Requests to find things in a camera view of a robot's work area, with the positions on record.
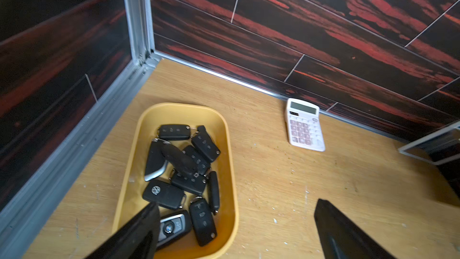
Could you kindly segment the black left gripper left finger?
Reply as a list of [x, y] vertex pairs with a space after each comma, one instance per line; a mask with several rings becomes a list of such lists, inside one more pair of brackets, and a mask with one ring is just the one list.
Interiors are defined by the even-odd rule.
[[159, 206], [149, 203], [87, 258], [152, 259], [157, 249], [159, 229]]

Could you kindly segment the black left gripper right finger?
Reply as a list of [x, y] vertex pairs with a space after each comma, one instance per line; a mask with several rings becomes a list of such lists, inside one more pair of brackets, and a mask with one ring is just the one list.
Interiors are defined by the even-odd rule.
[[394, 257], [328, 200], [317, 201], [314, 218], [326, 259]]

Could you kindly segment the large black smart key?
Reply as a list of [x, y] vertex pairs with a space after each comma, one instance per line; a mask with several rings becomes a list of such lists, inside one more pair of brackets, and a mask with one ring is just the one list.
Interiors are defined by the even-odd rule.
[[171, 213], [160, 219], [160, 229], [156, 249], [163, 249], [182, 237], [188, 235], [192, 230], [190, 214], [186, 210]]

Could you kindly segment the black car key front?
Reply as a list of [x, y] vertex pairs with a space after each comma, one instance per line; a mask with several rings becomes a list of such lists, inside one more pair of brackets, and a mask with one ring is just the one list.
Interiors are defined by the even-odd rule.
[[184, 124], [161, 125], [158, 130], [158, 137], [166, 141], [188, 140], [190, 136], [190, 126]]

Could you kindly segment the black VW car key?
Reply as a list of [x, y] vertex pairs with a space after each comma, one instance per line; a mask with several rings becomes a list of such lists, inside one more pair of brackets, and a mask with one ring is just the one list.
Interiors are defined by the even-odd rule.
[[142, 198], [151, 203], [157, 202], [160, 207], [177, 210], [183, 208], [186, 194], [170, 183], [152, 179], [143, 192]]

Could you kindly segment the black chrome Mercedes car key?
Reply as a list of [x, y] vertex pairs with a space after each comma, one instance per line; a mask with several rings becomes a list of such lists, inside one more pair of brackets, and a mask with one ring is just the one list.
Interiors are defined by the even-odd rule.
[[192, 177], [196, 174], [196, 163], [178, 147], [170, 143], [162, 143], [161, 152], [165, 159], [183, 176]]

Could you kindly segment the small black car key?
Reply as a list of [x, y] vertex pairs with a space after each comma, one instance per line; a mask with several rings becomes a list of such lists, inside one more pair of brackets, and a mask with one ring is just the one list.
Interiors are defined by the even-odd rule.
[[206, 175], [210, 169], [211, 163], [209, 163], [192, 145], [188, 145], [183, 149], [183, 153], [188, 157], [192, 158], [196, 165], [196, 171], [200, 175]]

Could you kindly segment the black flip car key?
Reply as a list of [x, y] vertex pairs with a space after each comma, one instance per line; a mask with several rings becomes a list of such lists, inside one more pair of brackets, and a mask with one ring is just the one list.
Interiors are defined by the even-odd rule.
[[191, 143], [196, 151], [209, 163], [215, 162], [220, 155], [220, 149], [203, 125], [197, 126], [196, 133], [191, 137]]

